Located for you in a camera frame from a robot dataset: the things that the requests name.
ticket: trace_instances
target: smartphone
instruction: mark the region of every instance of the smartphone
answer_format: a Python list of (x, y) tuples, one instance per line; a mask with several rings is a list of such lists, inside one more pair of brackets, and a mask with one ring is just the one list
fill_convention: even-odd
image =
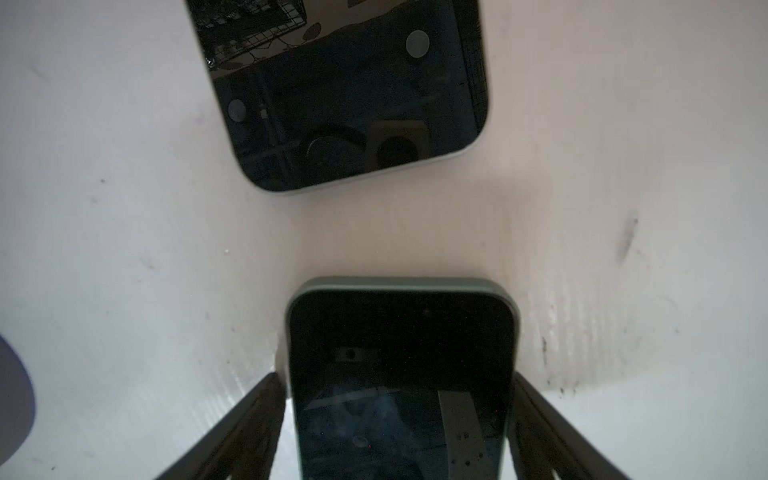
[(497, 478), (518, 318), (487, 280), (305, 284), (286, 314), (302, 478)]

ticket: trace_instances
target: white table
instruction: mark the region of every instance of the white table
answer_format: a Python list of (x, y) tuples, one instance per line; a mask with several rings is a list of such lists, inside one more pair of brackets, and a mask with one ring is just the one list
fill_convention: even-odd
[(483, 7), (475, 147), (281, 197), (239, 171), (183, 2), (5, 2), (0, 333), (38, 411), (0, 478), (160, 473), (322, 274), (495, 280), (519, 369), (627, 474), (761, 477), (768, 5)]

